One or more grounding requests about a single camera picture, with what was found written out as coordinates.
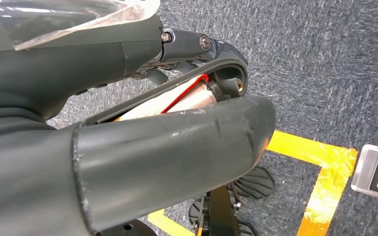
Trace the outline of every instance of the plastic wrap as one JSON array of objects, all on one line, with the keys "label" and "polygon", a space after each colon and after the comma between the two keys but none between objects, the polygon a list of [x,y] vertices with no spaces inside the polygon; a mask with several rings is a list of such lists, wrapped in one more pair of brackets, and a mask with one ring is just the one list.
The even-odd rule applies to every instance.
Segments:
[{"label": "plastic wrap", "polygon": [[0,28],[22,50],[78,30],[145,20],[159,6],[160,0],[0,0]]}]

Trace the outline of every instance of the metal bolt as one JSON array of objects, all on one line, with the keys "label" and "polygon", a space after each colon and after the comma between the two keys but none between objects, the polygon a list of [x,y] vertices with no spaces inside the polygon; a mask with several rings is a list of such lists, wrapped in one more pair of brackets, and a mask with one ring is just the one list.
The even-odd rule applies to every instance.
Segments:
[{"label": "metal bolt", "polygon": [[204,51],[207,51],[211,48],[211,40],[206,35],[201,36],[200,44],[202,50]]},{"label": "metal bolt", "polygon": [[163,43],[170,42],[172,41],[172,36],[169,33],[163,33],[161,35],[161,40],[163,41]]}]

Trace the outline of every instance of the dark gray tube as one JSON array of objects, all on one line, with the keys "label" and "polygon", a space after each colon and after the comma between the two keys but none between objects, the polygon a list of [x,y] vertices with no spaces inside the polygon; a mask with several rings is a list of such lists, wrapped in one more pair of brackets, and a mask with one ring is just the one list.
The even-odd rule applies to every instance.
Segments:
[{"label": "dark gray tube", "polygon": [[262,97],[82,127],[78,177],[91,228],[103,230],[248,173],[275,129]]}]

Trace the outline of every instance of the gray plastic housing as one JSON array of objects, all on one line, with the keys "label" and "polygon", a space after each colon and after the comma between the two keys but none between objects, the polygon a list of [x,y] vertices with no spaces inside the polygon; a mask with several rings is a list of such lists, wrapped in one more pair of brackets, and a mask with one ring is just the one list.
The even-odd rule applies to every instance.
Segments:
[{"label": "gray plastic housing", "polygon": [[32,49],[0,51],[0,107],[56,116],[67,99],[130,77],[162,50],[158,16],[82,30]]},{"label": "gray plastic housing", "polygon": [[274,129],[263,97],[81,128],[77,165],[90,225],[110,228],[247,174]]}]

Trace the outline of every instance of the hole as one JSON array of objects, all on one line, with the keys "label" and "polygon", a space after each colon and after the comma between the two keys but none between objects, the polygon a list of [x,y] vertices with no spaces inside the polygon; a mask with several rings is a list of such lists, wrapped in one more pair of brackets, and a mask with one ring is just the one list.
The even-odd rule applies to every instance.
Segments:
[{"label": "hole", "polygon": [[124,225],[125,230],[132,230],[132,225]]},{"label": "hole", "polygon": [[238,86],[238,91],[241,92],[244,89],[243,81],[240,79],[237,79],[237,86]]}]

